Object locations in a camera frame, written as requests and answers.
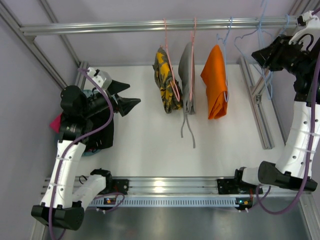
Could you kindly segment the black trousers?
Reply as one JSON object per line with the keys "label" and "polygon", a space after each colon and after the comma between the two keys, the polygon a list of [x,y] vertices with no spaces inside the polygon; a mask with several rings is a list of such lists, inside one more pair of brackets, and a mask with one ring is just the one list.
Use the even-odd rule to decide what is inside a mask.
{"label": "black trousers", "polygon": [[[90,117],[89,119],[93,123],[92,129],[95,130],[104,125],[109,117],[109,109],[103,110]],[[114,120],[112,119],[108,126],[89,137],[85,152],[93,148],[98,150],[111,148],[114,142],[114,129]]]}

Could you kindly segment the pink trousers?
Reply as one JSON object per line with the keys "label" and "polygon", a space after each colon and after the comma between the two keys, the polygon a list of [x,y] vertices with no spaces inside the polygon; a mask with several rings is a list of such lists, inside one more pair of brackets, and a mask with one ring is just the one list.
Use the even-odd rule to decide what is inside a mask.
{"label": "pink trousers", "polygon": [[59,133],[60,131],[60,126],[61,126],[61,117],[62,117],[62,113],[60,113],[50,124],[50,128],[55,132],[55,133]]}

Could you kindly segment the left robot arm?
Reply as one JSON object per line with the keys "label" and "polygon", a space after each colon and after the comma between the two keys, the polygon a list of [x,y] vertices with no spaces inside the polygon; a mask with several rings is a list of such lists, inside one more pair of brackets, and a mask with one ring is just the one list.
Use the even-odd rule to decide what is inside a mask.
{"label": "left robot arm", "polygon": [[112,179],[109,170],[94,169],[85,183],[74,190],[80,159],[89,151],[112,147],[113,115],[126,116],[139,98],[125,98],[119,93],[130,88],[128,83],[112,80],[102,90],[85,93],[76,85],[61,91],[60,126],[54,169],[47,190],[31,215],[43,225],[76,231],[82,225],[85,210],[98,195],[126,191]]}

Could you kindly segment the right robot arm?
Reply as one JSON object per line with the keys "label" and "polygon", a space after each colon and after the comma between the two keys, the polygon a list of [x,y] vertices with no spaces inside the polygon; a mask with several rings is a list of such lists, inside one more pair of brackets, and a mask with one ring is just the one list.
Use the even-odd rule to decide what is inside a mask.
{"label": "right robot arm", "polygon": [[252,53],[262,68],[286,70],[295,76],[293,120],[284,150],[276,163],[262,161],[258,167],[241,167],[235,178],[241,184],[270,185],[313,192],[313,157],[320,140],[320,44],[312,50],[300,40],[280,35],[269,46]]}

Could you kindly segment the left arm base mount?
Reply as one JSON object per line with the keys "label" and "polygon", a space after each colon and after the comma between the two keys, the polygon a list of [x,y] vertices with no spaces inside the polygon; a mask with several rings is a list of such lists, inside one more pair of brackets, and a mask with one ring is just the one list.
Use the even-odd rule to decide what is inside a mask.
{"label": "left arm base mount", "polygon": [[103,205],[97,206],[98,209],[106,212],[112,212],[116,210],[125,200],[125,195],[129,190],[128,179],[113,179],[110,188],[105,188],[99,195],[104,197]]}

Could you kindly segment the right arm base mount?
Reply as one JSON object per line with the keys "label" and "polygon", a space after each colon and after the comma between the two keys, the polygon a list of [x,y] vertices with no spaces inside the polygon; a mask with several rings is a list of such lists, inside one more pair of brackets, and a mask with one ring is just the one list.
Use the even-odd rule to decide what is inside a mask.
{"label": "right arm base mount", "polygon": [[244,167],[236,169],[234,177],[220,178],[217,180],[219,195],[237,195],[235,197],[235,208],[239,212],[248,212],[256,205],[254,197],[257,185],[243,181],[244,169]]}

